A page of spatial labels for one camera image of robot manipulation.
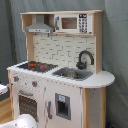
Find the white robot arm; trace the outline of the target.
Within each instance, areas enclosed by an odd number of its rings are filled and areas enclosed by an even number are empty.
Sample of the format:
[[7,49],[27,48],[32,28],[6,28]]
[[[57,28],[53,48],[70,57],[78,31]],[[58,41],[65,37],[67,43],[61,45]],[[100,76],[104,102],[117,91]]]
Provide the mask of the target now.
[[0,95],[5,94],[6,92],[8,92],[8,85],[2,85],[0,84]]

